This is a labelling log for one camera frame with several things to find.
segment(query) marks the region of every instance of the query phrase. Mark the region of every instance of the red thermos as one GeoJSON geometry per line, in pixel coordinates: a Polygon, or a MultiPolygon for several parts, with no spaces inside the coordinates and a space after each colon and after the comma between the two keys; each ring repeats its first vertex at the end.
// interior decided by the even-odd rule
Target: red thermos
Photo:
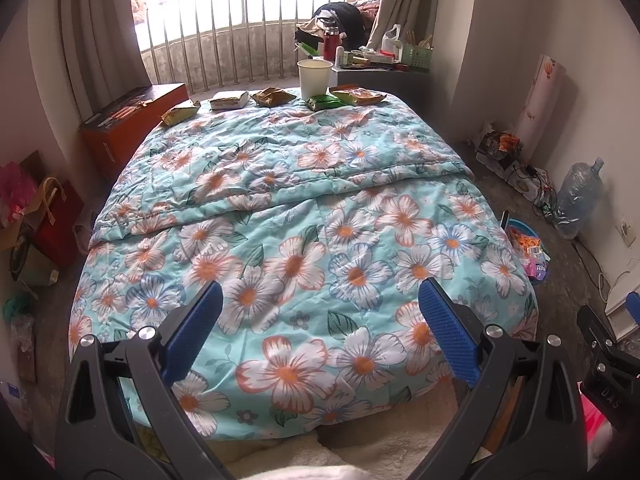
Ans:
{"type": "Polygon", "coordinates": [[[335,49],[338,45],[340,45],[340,30],[338,27],[327,27],[324,31],[322,57],[327,61],[335,61],[335,49]]]}

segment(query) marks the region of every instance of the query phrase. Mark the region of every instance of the nightstand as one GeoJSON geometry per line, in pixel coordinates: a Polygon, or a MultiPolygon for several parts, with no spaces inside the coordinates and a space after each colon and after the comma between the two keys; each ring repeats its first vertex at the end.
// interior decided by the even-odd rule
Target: nightstand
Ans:
{"type": "Polygon", "coordinates": [[[377,68],[349,70],[334,66],[329,76],[330,87],[356,84],[369,90],[393,94],[402,99],[420,117],[427,104],[428,82],[429,73],[427,72],[402,72],[377,68]]]}
{"type": "Polygon", "coordinates": [[[80,125],[100,172],[112,184],[162,114],[189,98],[184,84],[135,88],[80,125]],[[136,107],[138,101],[149,101],[136,107]]]}

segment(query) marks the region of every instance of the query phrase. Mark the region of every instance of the blue floral blanket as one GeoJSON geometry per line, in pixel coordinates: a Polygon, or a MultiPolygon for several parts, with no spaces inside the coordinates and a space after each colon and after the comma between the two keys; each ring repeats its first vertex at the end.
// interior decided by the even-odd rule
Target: blue floral blanket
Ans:
{"type": "MultiPolygon", "coordinates": [[[[174,393],[216,439],[291,436],[419,396],[450,370],[420,314],[434,276],[533,338],[533,290],[470,171],[395,97],[296,99],[158,126],[95,224],[69,352],[131,337],[211,280],[224,309],[174,393]]],[[[148,424],[131,381],[134,418],[148,424]]]]}

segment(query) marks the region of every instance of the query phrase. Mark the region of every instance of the blue gripper pad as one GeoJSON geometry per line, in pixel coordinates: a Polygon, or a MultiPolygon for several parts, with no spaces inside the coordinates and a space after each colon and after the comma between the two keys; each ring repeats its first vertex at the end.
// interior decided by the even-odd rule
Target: blue gripper pad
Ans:
{"type": "Polygon", "coordinates": [[[222,312],[222,288],[217,282],[211,282],[194,299],[195,304],[164,347],[165,364],[160,375],[167,386],[187,376],[222,312]]]}
{"type": "Polygon", "coordinates": [[[465,380],[473,388],[480,379],[478,350],[456,314],[449,306],[449,298],[444,298],[428,280],[420,284],[418,306],[427,325],[433,332],[444,352],[455,376],[465,380]]]}
{"type": "Polygon", "coordinates": [[[628,293],[625,306],[634,321],[640,325],[640,295],[637,292],[628,293]]]}

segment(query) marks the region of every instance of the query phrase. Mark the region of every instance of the green snack bag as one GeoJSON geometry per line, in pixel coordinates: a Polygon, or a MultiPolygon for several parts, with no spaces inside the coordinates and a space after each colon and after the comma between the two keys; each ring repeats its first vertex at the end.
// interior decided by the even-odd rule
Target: green snack bag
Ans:
{"type": "Polygon", "coordinates": [[[340,108],[341,106],[345,106],[345,103],[340,101],[337,97],[332,95],[316,95],[310,97],[305,101],[305,105],[311,108],[313,111],[317,112],[318,110],[330,110],[331,108],[340,108]]]}

